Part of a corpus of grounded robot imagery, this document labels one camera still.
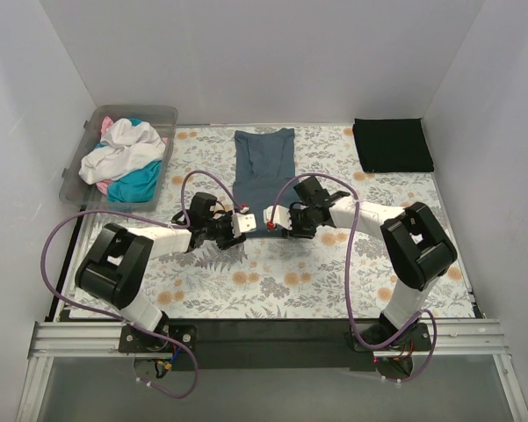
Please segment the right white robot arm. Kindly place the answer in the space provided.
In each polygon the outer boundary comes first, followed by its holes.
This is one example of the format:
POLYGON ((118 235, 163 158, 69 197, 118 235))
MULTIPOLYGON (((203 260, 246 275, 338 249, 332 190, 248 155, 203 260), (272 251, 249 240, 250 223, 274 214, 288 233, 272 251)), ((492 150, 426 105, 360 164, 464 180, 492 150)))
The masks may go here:
POLYGON ((392 207, 361 200, 345 185, 329 193, 321 173, 304 173, 292 178, 299 199, 289 207, 274 203, 264 211, 268 229, 280 227, 285 236, 312 237, 317 228, 348 229, 382 241, 397 281, 388 305, 372 327, 361 331, 351 321, 357 342, 376 351, 400 349, 412 338, 412 327, 426 313, 424 303, 437 281, 457 260, 458 253, 430 208, 422 202, 392 207))

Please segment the blue grey t shirt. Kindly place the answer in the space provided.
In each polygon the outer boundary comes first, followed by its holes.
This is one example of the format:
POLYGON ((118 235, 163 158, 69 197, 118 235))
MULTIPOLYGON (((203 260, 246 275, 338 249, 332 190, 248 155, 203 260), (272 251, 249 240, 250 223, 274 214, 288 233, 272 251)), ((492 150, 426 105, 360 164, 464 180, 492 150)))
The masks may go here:
POLYGON ((266 228, 263 216, 281 188, 295 176, 294 139, 292 128, 262 135, 235 131, 233 195, 239 204, 250 208, 257 222, 257 229, 248 238, 280 236, 279 232, 266 228))

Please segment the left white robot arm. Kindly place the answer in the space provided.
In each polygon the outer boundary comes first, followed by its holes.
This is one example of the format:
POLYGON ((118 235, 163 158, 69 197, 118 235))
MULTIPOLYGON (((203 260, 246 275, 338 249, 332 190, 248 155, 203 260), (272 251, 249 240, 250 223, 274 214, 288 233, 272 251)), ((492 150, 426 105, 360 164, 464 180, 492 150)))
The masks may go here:
POLYGON ((172 217, 168 228, 106 224, 76 271, 76 286, 135 324, 134 335, 144 348, 169 349, 169 318, 142 293, 143 277, 152 259, 188 253, 206 241, 225 251, 245 242, 246 235, 257 228, 247 207, 227 211, 217 205, 212 194, 196 193, 190 206, 172 217))

